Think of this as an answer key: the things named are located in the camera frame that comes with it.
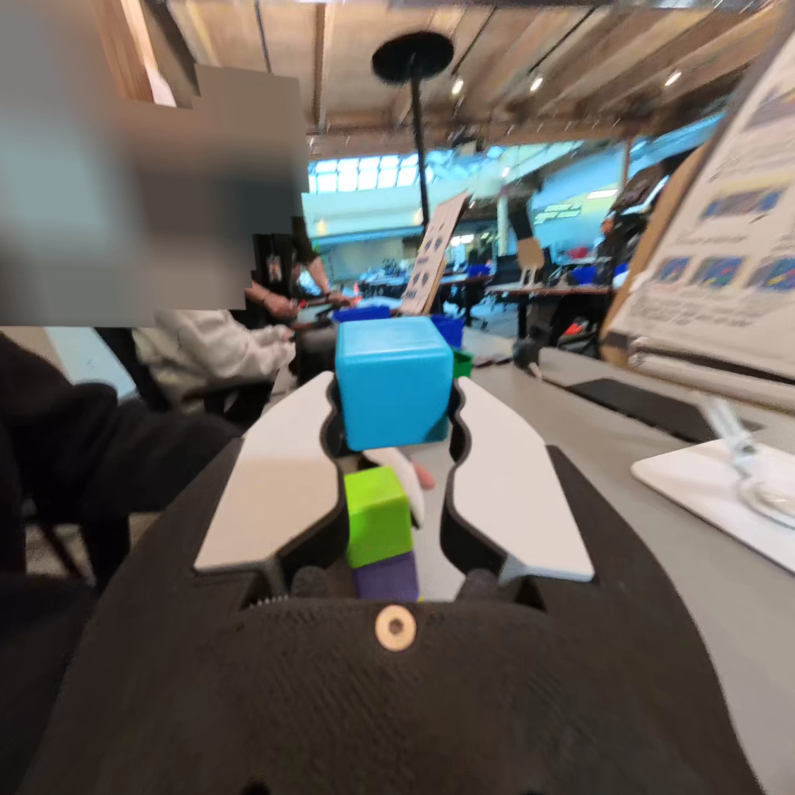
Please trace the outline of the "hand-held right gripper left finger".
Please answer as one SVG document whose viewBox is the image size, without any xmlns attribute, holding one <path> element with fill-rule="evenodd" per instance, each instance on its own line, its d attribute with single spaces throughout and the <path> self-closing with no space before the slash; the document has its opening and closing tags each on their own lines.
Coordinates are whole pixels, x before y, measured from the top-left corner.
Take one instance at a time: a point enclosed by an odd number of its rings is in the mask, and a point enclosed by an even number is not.
<svg viewBox="0 0 795 795">
<path fill-rule="evenodd" d="M 194 560 L 198 574 L 326 568 L 349 541 L 343 473 L 326 432 L 337 410 L 325 371 L 248 429 Z"/>
</svg>

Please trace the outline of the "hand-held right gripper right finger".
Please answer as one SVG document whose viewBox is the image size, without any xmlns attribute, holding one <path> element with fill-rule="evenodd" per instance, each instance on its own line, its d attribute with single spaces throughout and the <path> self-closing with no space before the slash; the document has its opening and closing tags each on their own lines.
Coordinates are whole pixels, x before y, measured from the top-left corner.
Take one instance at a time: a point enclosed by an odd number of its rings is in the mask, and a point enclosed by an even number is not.
<svg viewBox="0 0 795 795">
<path fill-rule="evenodd" d="M 462 377 L 449 406 L 452 467 L 441 550 L 461 573 L 587 583 L 595 568 L 547 445 L 516 411 Z"/>
</svg>

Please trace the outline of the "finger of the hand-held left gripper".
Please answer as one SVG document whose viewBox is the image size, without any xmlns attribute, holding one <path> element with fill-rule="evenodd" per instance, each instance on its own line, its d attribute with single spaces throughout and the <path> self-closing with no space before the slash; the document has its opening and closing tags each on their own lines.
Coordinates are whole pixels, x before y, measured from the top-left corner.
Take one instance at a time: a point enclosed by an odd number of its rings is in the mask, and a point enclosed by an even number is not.
<svg viewBox="0 0 795 795">
<path fill-rule="evenodd" d="M 369 449 L 363 451 L 363 456 L 377 467 L 390 468 L 397 476 L 409 500 L 412 526 L 421 529 L 425 519 L 425 470 L 398 448 Z"/>
</svg>

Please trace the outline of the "lime green cube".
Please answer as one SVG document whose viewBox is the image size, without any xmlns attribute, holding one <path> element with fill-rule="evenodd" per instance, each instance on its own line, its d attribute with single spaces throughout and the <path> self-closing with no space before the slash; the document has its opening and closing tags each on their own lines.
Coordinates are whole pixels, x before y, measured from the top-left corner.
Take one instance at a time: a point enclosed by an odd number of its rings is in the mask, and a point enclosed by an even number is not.
<svg viewBox="0 0 795 795">
<path fill-rule="evenodd" d="M 412 552 L 410 501 L 390 467 L 375 467 L 344 476 L 349 517 L 346 558 L 361 569 Z"/>
</svg>

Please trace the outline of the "light blue cube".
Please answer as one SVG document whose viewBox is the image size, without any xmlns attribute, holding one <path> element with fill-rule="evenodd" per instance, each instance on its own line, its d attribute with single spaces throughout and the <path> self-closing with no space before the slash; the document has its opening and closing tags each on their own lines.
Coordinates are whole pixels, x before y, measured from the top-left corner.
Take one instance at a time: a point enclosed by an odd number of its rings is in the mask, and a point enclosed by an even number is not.
<svg viewBox="0 0 795 795">
<path fill-rule="evenodd" d="M 427 316 L 341 323 L 335 376 L 354 452 L 442 442 L 453 351 Z"/>
</svg>

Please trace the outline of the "purple cube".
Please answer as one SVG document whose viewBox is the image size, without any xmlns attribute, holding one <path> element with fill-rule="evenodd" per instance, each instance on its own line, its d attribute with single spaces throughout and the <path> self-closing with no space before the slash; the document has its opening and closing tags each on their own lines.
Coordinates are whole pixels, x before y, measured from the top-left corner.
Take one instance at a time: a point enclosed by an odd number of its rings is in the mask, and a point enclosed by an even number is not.
<svg viewBox="0 0 795 795">
<path fill-rule="evenodd" d="M 361 600 L 416 602 L 420 597 L 414 551 L 352 570 L 354 590 Z"/>
</svg>

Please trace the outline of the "person's left forearm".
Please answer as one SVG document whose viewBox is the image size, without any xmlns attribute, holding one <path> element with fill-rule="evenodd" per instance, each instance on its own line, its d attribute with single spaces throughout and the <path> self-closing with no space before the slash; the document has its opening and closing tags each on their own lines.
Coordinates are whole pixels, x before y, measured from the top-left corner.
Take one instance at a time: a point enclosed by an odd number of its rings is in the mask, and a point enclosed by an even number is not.
<svg viewBox="0 0 795 795">
<path fill-rule="evenodd" d="M 219 417 L 153 412 L 108 385 L 72 384 L 2 335 L 2 528 L 26 499 L 67 522 L 163 511 L 241 435 Z"/>
</svg>

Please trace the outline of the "grey desk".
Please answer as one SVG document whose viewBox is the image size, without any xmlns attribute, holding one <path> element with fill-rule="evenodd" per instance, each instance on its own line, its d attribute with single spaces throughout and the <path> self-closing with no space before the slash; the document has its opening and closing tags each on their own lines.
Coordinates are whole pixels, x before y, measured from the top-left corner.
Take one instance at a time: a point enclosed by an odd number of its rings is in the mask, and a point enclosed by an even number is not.
<svg viewBox="0 0 795 795">
<path fill-rule="evenodd" d="M 683 442 L 565 389 L 615 379 L 681 401 L 683 389 L 573 354 L 542 354 L 474 382 L 533 426 L 601 493 L 665 571 L 701 634 L 733 729 L 766 793 L 793 793 L 793 574 L 638 482 L 631 465 Z"/>
</svg>

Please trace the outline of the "blue plastic bin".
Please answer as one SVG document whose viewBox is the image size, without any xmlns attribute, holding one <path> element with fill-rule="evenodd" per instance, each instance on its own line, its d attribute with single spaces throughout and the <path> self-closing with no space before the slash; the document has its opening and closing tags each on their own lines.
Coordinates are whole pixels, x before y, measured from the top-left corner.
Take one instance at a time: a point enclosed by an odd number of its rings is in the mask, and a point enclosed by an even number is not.
<svg viewBox="0 0 795 795">
<path fill-rule="evenodd" d="M 398 316 L 398 309 L 385 304 L 358 305 L 353 308 L 334 310 L 331 314 L 332 321 L 337 324 L 365 320 L 387 320 L 396 316 Z M 429 318 L 450 347 L 462 348 L 464 317 L 431 314 Z"/>
</svg>

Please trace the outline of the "background instruction board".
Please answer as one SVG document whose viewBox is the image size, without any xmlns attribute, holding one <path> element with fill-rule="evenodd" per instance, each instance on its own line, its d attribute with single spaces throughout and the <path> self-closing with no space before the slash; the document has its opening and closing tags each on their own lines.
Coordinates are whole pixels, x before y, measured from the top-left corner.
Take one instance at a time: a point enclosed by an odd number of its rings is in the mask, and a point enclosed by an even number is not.
<svg viewBox="0 0 795 795">
<path fill-rule="evenodd" d="M 469 198 L 464 192 L 436 206 L 397 310 L 400 316 L 421 316 L 430 312 L 446 268 L 446 250 Z"/>
</svg>

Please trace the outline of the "black pole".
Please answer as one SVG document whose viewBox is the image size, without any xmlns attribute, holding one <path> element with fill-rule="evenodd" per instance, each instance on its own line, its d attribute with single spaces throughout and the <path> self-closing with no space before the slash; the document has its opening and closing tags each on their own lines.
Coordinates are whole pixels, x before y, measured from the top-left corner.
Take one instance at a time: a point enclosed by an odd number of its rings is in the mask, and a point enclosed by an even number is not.
<svg viewBox="0 0 795 795">
<path fill-rule="evenodd" d="M 442 74 L 452 62 L 452 40 L 434 30 L 418 30 L 384 42 L 371 57 L 371 69 L 383 84 L 410 89 L 412 133 L 417 152 L 422 226 L 429 224 L 429 197 L 425 170 L 422 84 Z"/>
</svg>

